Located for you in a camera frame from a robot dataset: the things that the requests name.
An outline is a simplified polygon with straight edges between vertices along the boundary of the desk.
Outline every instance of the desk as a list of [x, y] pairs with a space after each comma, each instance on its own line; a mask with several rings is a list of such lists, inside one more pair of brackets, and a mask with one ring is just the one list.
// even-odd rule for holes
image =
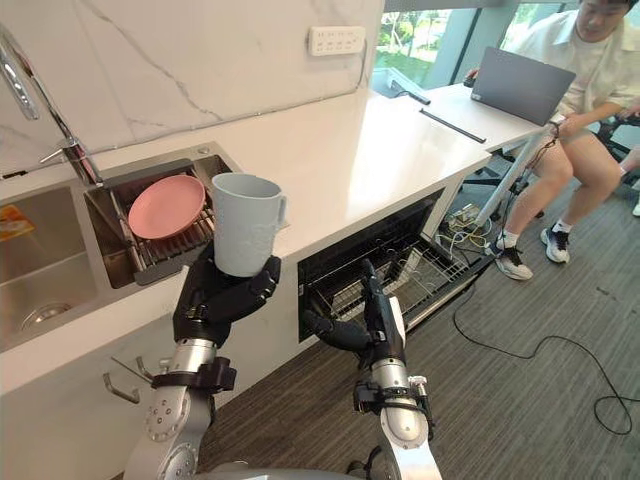
[[548, 127], [540, 127], [502, 110], [473, 101], [471, 89], [462, 84], [429, 90], [425, 96], [431, 100], [431, 104], [426, 107], [409, 98], [403, 101], [413, 102], [418, 110], [422, 107], [469, 133], [486, 138], [485, 143], [478, 143], [478, 145], [485, 148], [487, 152], [494, 152], [505, 145], [526, 140], [513, 166], [478, 214], [475, 221], [477, 225], [482, 226], [529, 163]]

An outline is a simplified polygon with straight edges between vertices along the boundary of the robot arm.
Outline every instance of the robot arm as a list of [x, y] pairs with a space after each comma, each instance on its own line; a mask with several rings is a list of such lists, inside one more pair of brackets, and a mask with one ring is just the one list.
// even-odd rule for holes
[[225, 275], [213, 258], [211, 242], [189, 269], [173, 315], [176, 349], [168, 372], [153, 379], [154, 402], [125, 480], [192, 478], [215, 415], [213, 394], [232, 390], [235, 382], [236, 371], [216, 349], [231, 324], [265, 305], [280, 280], [276, 257], [253, 278]]
[[405, 365], [405, 330], [400, 305], [387, 297], [373, 265], [364, 262], [365, 331], [353, 323], [334, 322], [305, 312], [305, 321], [323, 341], [356, 352], [368, 378], [356, 384], [354, 407], [380, 419], [380, 446], [400, 480], [440, 479], [429, 449], [433, 420], [424, 377], [409, 377]]

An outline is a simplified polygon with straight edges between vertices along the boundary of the marble backsplash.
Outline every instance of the marble backsplash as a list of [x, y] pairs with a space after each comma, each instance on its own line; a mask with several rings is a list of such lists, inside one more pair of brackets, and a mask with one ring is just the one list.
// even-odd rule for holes
[[[100, 151], [366, 85], [383, 6], [383, 0], [3, 0], [0, 19], [72, 130]], [[306, 40], [315, 25], [364, 26], [366, 51], [311, 57]], [[37, 163], [59, 138], [48, 119], [27, 122], [0, 84], [0, 172]]]

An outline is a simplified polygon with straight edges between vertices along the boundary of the faucet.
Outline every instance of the faucet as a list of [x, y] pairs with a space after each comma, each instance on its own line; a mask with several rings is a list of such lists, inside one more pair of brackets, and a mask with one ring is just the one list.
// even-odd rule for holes
[[2, 23], [0, 23], [0, 70], [25, 118], [32, 121], [38, 120], [40, 114], [21, 75], [26, 76], [29, 80], [36, 95], [45, 105], [64, 136], [64, 140], [58, 144], [58, 149], [42, 158], [40, 163], [46, 163], [62, 155], [71, 164], [85, 185], [101, 185], [102, 179], [98, 169], [88, 155], [86, 148], [78, 137], [73, 134], [53, 100], [47, 94], [42, 81], [36, 75], [33, 65], [24, 50], [20, 48], [11, 32]]

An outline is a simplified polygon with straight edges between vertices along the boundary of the yellow package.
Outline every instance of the yellow package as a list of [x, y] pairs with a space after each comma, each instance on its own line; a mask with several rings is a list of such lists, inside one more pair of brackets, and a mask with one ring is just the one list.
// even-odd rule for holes
[[15, 205], [0, 207], [0, 242], [33, 231], [33, 223]]

